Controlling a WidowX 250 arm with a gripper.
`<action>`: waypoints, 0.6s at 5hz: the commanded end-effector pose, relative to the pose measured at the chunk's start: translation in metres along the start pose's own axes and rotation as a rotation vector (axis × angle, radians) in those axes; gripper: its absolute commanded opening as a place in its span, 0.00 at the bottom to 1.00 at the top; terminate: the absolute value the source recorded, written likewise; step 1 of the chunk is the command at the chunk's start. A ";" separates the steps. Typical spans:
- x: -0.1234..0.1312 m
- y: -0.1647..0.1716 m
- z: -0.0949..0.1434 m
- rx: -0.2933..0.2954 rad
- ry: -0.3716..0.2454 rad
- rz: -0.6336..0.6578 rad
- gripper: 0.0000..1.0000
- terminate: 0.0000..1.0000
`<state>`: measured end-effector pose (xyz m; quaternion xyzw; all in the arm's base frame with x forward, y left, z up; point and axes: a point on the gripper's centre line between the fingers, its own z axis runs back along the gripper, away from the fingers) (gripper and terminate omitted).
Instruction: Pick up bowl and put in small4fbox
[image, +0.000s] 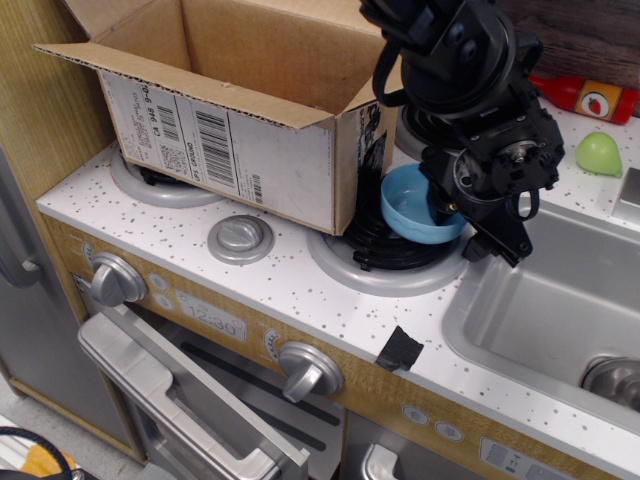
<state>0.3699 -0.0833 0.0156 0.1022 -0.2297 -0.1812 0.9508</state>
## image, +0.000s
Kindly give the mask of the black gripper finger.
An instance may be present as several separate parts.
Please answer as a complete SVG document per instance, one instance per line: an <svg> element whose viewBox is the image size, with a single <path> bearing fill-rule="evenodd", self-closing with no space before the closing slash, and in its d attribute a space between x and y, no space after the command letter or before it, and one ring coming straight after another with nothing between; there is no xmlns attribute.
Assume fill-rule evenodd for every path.
<svg viewBox="0 0 640 480"><path fill-rule="evenodd" d="M474 234L462 251L462 256L469 262L479 262L497 254L493 240L485 234Z"/></svg>
<svg viewBox="0 0 640 480"><path fill-rule="evenodd" d="M429 215L437 226L450 225L453 222L465 222L457 205L453 202L446 190L431 181L427 190L427 206Z"/></svg>

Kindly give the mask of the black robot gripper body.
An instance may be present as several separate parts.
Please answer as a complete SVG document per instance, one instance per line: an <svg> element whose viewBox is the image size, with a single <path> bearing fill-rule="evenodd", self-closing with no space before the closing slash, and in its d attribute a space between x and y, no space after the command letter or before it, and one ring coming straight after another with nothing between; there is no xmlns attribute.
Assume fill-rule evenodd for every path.
<svg viewBox="0 0 640 480"><path fill-rule="evenodd" d="M475 234L493 240L496 256L515 267L533 252L525 222L538 213L539 191L559 179L565 155L559 126L541 107L489 115L471 132L447 123L464 150L452 155L427 147L420 171L446 190Z"/></svg>

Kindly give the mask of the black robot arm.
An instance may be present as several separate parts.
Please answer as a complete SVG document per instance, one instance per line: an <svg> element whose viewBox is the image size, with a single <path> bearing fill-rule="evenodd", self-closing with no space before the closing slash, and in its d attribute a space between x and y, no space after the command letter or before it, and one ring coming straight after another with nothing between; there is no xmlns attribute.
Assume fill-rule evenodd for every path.
<svg viewBox="0 0 640 480"><path fill-rule="evenodd" d="M516 266L532 253L519 211L539 207L565 150L529 76L542 43L517 34L493 1L365 1L361 14L385 47L373 74L384 105L410 105L454 136L459 154L426 147L420 170L438 219L462 215L475 230L463 255Z"/></svg>

